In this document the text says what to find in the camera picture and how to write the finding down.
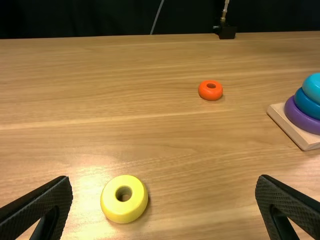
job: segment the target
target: black background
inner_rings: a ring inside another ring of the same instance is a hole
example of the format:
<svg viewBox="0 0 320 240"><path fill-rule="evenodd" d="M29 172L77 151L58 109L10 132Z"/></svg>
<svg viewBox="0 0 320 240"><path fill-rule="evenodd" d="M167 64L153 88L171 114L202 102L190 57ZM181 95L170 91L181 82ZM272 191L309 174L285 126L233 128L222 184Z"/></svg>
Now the black background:
<svg viewBox="0 0 320 240"><path fill-rule="evenodd" d="M0 0L0 38L149 34L161 0ZM165 0L154 34L211 33L224 0ZM238 32L320 30L320 0L230 0Z"/></svg>

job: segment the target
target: stacking ring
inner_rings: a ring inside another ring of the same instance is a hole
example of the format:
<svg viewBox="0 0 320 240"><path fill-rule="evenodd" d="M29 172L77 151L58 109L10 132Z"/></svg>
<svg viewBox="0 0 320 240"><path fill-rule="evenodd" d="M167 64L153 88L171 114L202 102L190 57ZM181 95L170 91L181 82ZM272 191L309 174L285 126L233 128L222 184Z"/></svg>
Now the stacking ring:
<svg viewBox="0 0 320 240"><path fill-rule="evenodd" d="M298 128L312 134L320 135L320 120L316 120L300 111L294 101L294 96L290 97L284 105L286 117Z"/></svg>
<svg viewBox="0 0 320 240"><path fill-rule="evenodd" d="M222 97L224 89L218 81L206 80L200 83L198 93L205 100L215 101Z"/></svg>
<svg viewBox="0 0 320 240"><path fill-rule="evenodd" d="M302 89L308 98L320 104L320 73L307 77L303 82Z"/></svg>
<svg viewBox="0 0 320 240"><path fill-rule="evenodd" d="M302 88L299 88L298 91L296 91L294 103L304 114L320 120L320 105L308 98Z"/></svg>
<svg viewBox="0 0 320 240"><path fill-rule="evenodd" d="M136 220L145 211L147 203L146 186L131 175L113 178L105 185L100 198L104 215L118 224Z"/></svg>

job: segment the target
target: yellow ring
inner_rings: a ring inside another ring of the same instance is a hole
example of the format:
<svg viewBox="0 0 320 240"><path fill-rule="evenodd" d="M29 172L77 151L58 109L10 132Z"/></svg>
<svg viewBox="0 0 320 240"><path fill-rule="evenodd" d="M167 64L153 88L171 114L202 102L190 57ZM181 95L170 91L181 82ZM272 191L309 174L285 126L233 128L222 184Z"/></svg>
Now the yellow ring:
<svg viewBox="0 0 320 240"><path fill-rule="evenodd" d="M130 191L130 199L127 201L118 200L121 191L122 193ZM118 224L126 224L136 220L145 211L147 203L146 186L138 178L131 175L113 178L105 185L100 198L104 215Z"/></svg>

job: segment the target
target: orange ring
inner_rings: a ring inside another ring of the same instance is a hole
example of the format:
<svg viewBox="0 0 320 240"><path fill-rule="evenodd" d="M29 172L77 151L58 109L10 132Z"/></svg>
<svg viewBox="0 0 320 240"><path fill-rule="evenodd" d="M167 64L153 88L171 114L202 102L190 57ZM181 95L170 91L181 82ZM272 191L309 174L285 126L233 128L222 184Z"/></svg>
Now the orange ring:
<svg viewBox="0 0 320 240"><path fill-rule="evenodd" d="M221 83L214 80L206 80L200 83L198 92L203 99L215 101L222 97L224 89Z"/></svg>

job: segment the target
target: wooden table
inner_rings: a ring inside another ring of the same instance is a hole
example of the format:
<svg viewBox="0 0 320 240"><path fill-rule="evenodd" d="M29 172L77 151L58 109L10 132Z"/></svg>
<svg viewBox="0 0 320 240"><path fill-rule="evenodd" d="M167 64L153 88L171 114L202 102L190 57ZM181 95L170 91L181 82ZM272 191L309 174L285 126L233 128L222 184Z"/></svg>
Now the wooden table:
<svg viewBox="0 0 320 240"><path fill-rule="evenodd" d="M302 152L266 109L319 71L320 32L0 40L0 206L67 175L62 240L268 239L258 177L320 200L320 150ZM199 97L208 79L222 99ZM100 207L122 174L149 192L130 224Z"/></svg>

